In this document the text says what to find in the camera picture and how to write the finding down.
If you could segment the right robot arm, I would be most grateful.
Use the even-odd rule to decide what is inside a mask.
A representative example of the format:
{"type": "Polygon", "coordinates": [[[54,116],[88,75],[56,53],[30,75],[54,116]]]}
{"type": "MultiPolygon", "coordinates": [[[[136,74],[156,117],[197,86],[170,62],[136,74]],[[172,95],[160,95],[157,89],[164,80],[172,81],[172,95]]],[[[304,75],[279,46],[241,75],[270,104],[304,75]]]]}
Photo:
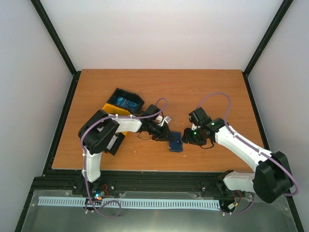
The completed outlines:
{"type": "Polygon", "coordinates": [[[256,194],[266,203],[272,203],[282,195],[290,195],[296,187],[287,156],[271,152],[239,134],[222,118],[211,119],[203,108],[189,113],[192,126],[183,132],[182,141],[202,147],[210,141],[221,145],[242,159],[252,170],[250,173],[231,171],[223,177],[226,189],[256,194]]]}

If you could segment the yellow bin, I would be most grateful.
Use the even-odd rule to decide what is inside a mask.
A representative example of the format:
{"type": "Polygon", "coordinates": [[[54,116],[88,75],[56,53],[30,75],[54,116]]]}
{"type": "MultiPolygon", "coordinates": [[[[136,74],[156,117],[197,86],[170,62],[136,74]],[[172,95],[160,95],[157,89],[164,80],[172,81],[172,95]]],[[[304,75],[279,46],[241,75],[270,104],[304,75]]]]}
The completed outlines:
{"type": "Polygon", "coordinates": [[[115,106],[109,103],[106,103],[102,109],[106,113],[113,114],[113,115],[118,114],[120,116],[129,116],[131,114],[128,110],[119,108],[118,106],[115,106]]]}

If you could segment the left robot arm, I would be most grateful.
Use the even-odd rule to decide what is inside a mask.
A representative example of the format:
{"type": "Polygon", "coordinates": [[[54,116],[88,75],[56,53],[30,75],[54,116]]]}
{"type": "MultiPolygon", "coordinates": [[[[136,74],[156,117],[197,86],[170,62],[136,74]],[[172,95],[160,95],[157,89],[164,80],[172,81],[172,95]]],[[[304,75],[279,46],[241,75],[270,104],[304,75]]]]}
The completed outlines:
{"type": "Polygon", "coordinates": [[[89,194],[96,194],[100,190],[100,162],[104,151],[114,152],[117,139],[122,138],[123,132],[147,132],[154,141],[168,141],[170,129],[169,116],[163,116],[163,111],[155,105],[150,105],[140,115],[109,114],[98,110],[80,129],[78,136],[83,150],[84,164],[82,174],[86,179],[83,185],[89,194]]]}

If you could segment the blue leather card holder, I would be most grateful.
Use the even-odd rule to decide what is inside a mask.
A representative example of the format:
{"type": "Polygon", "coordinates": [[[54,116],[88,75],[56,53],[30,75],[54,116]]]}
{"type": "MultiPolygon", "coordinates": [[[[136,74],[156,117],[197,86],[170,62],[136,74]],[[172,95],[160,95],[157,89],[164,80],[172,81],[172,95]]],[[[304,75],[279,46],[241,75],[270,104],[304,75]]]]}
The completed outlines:
{"type": "Polygon", "coordinates": [[[178,131],[171,131],[169,134],[170,152],[183,152],[182,134],[178,131]]]}

